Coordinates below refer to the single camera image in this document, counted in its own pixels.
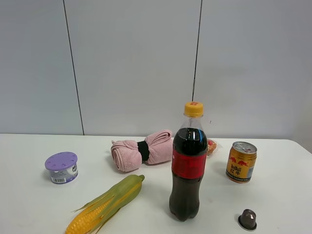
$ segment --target red bull can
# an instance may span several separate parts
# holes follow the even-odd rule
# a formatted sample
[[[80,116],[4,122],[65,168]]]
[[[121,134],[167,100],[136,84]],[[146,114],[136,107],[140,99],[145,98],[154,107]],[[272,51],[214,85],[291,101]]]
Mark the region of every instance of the red bull can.
[[[252,178],[257,148],[244,141],[234,142],[230,150],[226,175],[236,183],[247,183]]]

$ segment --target black band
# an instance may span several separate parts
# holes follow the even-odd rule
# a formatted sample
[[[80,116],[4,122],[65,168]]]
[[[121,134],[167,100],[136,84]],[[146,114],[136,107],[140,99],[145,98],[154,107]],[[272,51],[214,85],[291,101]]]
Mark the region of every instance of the black band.
[[[148,145],[146,141],[140,141],[137,143],[138,151],[142,156],[142,161],[147,161],[150,156],[150,151],[148,150]]]

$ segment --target cola bottle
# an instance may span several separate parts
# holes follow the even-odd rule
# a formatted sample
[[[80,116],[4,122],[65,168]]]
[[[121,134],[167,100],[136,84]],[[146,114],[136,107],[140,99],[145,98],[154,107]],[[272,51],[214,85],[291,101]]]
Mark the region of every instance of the cola bottle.
[[[204,175],[207,157],[207,138],[200,119],[203,104],[185,104],[186,120],[173,141],[172,177],[173,186],[169,207],[180,221],[194,218],[199,209],[199,186]]]

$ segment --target pink towel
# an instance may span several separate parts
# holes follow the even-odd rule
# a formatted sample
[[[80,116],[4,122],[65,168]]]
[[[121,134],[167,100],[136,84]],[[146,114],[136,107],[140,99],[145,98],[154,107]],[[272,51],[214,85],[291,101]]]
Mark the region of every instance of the pink towel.
[[[140,168],[143,161],[148,164],[169,161],[172,158],[171,136],[170,130],[163,130],[138,143],[134,140],[112,141],[114,163],[120,171],[129,172]]]

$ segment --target white table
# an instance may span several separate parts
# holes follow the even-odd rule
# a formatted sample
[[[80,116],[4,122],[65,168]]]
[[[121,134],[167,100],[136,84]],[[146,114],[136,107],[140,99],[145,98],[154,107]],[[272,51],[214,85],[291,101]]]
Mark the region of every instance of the white table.
[[[71,213],[107,191],[127,174],[110,156],[111,140],[143,137],[0,135],[0,233],[62,234]],[[289,140],[216,139],[222,148],[207,160],[195,219],[178,222],[168,208],[171,163],[142,164],[138,197],[102,228],[110,234],[246,234],[237,224],[244,209],[257,215],[255,234],[311,233],[312,155]],[[237,184],[225,176],[232,143],[245,140],[258,148],[253,177]],[[67,184],[50,181],[44,167],[52,154],[78,155],[78,177]]]

